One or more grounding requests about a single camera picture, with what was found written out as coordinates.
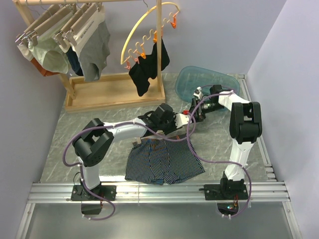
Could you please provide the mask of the beige clip hanger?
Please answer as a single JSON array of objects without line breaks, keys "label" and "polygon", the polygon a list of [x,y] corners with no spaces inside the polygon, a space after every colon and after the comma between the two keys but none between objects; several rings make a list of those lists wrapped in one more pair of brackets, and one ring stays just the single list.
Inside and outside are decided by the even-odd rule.
[{"label": "beige clip hanger", "polygon": [[136,137],[135,141],[137,142],[137,144],[141,144],[143,141],[146,141],[147,139],[157,139],[157,140],[162,140],[162,139],[166,139],[166,138],[170,138],[170,139],[182,139],[181,135],[164,135],[164,134],[154,134],[154,135],[149,135],[146,137]]}]

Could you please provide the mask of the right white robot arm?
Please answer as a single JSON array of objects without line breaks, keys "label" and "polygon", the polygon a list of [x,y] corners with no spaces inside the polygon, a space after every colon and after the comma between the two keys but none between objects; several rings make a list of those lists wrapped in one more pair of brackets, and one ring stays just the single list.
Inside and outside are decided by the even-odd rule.
[{"label": "right white robot arm", "polygon": [[237,192],[244,191],[245,167],[249,153],[262,134],[261,106],[250,102],[225,89],[213,85],[210,95],[205,96],[198,87],[193,93],[190,112],[196,122],[206,118],[206,114],[220,109],[230,111],[229,134],[232,138],[232,149],[229,164],[220,180],[220,195],[231,199]]}]

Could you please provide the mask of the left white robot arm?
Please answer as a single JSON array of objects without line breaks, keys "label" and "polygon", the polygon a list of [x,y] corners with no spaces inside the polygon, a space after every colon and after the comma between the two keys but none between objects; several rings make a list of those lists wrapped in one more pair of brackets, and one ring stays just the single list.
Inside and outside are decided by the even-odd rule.
[{"label": "left white robot arm", "polygon": [[150,136],[158,131],[165,134],[174,132],[177,130],[176,115],[172,107],[161,104],[156,110],[129,121],[106,123],[99,118],[91,120],[83,129],[84,133],[72,142],[82,165],[83,195],[89,200],[100,196],[99,163],[112,143]]}]

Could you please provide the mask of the navy striped underwear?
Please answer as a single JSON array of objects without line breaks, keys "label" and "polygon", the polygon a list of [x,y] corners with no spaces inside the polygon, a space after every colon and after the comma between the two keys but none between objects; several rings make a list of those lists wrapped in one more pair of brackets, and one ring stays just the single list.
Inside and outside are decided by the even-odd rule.
[{"label": "navy striped underwear", "polygon": [[205,172],[201,161],[191,151],[192,144],[184,139],[147,139],[133,142],[125,172],[125,180],[145,184],[177,184]]}]

